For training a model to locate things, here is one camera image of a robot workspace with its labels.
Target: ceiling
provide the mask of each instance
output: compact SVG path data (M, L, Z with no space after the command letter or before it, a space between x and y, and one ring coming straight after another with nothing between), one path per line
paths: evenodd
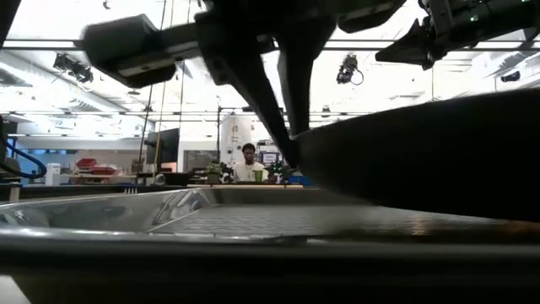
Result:
M87 62L82 52L68 47L63 51L50 51L54 46L69 45L79 39L88 24L119 19L137 14L147 14L150 20L162 28L193 22L193 16L204 10L197 0L22 0L21 6L8 35L8 47L0 54L0 68L9 71L30 86L0 86L0 111L20 112L13 117L27 119L28 123L41 126L32 132L115 134L126 137L141 133L144 125L142 115L119 115L123 111L143 111L150 100L153 115L149 129L175 128L183 121L181 136L207 138L216 134L216 111L218 106L242 107L246 102L230 86L216 86L200 58L185 61L190 76L180 71L172 80L137 90L131 89L92 68L94 81L78 85L72 78L60 74L52 67L58 52L72 59ZM408 1L384 25L355 34L336 30L327 46L368 48L386 46L404 35L412 22L425 16L416 0ZM364 75L361 85L337 84L338 68L348 54L340 51L324 51L315 61L311 77L310 109L320 112L328 106L332 112L356 113L346 117L323 118L312 115L313 125L333 122L375 111L409 106L430 100L441 100L456 95L477 94L493 90L510 90L518 86L536 85L535 52L523 55L520 67L506 64L518 52L512 48L523 41L521 32L485 42L484 52L452 52L428 71L412 65L377 62L373 51L354 52L359 59L359 70ZM490 47L506 52L486 52ZM282 104L277 63L278 52L262 56L268 79L278 102ZM495 75L524 68L530 81L502 84ZM357 74L355 81L362 78ZM110 115L41 115L25 111L86 111L113 112ZM264 138L266 132L253 116L256 137Z

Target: potted plant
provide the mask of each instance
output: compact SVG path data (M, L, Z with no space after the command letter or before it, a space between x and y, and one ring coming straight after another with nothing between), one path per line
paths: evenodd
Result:
M269 167L265 168L268 171L268 180L271 183L276 183L280 179L283 179L284 163L276 160Z
M221 177L222 170L221 170L221 165L219 164L218 161L212 160L212 162L210 162L210 164L208 164L208 166L206 167L205 173L206 173L207 183L211 183L211 184L221 183L219 178Z

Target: security camera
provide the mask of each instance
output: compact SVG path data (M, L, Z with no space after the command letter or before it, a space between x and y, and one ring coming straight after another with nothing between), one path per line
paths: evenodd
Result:
M358 72L362 76L362 80L358 83L353 82L354 72ZM358 69L358 60L356 55L348 54L344 59L343 63L339 67L339 72L337 72L336 77L337 84L354 84L360 85L364 82L364 74Z
M506 82L515 82L515 81L519 80L520 78L521 78L521 73L520 73L520 71L517 71L517 72L511 73L511 74L505 75L505 76L501 76L500 81L502 81L504 83L506 83Z

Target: wire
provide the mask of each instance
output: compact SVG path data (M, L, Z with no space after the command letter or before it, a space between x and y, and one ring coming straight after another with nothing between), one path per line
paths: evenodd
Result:
M159 30L163 29L163 24L165 23L165 11L167 10L167 0L163 1L163 11L161 12L161 26L159 27ZM135 179L135 183L138 184L138 178L141 174L141 169L143 168L143 146L144 146L144 135L146 134L146 126L149 122L149 114L150 114L150 105L152 103L152 92L154 90L154 85L150 85L150 94L148 96L148 104L146 105L146 116L144 118L144 125L143 125L143 134L141 135L141 144L138 150L138 166L137 166L137 175Z
M9 167L8 165L4 164L3 160L0 160L0 168L4 169L5 171L7 171L7 172L9 172L11 174L14 174L15 176L29 178L29 179L36 179L36 178L41 178L41 177L45 176L45 174L47 173L47 167L45 165L43 165L42 162L40 162L39 160L37 160L36 158L34 158L34 157L30 156L30 155L27 155L25 152L23 152L23 151L21 151L19 149L16 149L15 147L13 147L8 142L8 140L6 138L4 138L4 136L3 136L3 120L0 122L0 134L2 134L0 144L3 146L3 147L0 147L0 149L10 148L15 154L21 155L25 159L35 163L40 169L38 170L38 173L36 173L36 174L24 173L24 172L21 172L21 171L17 171L15 169Z
M361 85L364 83L364 73L362 73L362 71L360 71L358 68L356 68L356 72L360 73L360 75L362 75L362 81L360 81L359 83L354 83L353 80L351 80L351 84L354 84L354 85Z
M431 68L431 101L435 101L435 67Z
M157 165L158 165L159 149L161 148L161 125L163 124L161 120L163 118L163 104L165 103L166 88L167 88L167 84L163 83L163 93L161 94L161 111L159 112L158 143L156 144L155 155L154 155L154 168L152 170L152 180L155 179L155 172L158 167Z
M189 23L189 18L191 17L192 11L192 0L189 0L187 5L187 23ZM178 115L178 144L180 144L180 134L182 127L182 107L184 106L184 76L186 76L186 60L182 60L182 78L180 84L180 112ZM176 172L178 172L178 160L176 160Z
M88 93L89 93L89 92L92 91L92 89L86 88L86 87L85 87L83 84L81 84L79 81L77 82L77 86L78 86L81 90L83 90L84 92L88 92Z
M64 75L64 73L66 73L66 70L63 70L61 73L59 73L58 76L56 76L54 80L51 81L51 84L54 84L62 75Z
M143 135L141 135L141 146L138 150L138 166L137 166L137 175L136 175L136 184L138 184L138 177L141 174L141 169L143 168L143 146L144 146L144 134L146 133L146 125L149 121L149 114L150 114L150 103L152 102L152 91L154 90L154 85L150 85L150 94L148 96L148 104L146 105L146 117L144 118L144 125L143 125Z

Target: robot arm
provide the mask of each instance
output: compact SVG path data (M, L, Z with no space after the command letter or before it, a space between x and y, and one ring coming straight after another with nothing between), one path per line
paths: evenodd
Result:
M376 59L431 68L447 52L514 30L537 34L540 0L421 0L428 13ZM338 26L351 33L385 23L405 0L213 0L195 24L157 30L144 16L89 26L82 47L94 67L126 86L171 79L176 64L202 56L217 85L231 84L253 108L291 166L291 139L309 129L313 61ZM288 133L260 55L279 49Z
M428 14L414 21L399 41L376 54L382 62L421 65L424 69L450 51L474 47L515 30L532 41L538 34L538 0L418 0Z

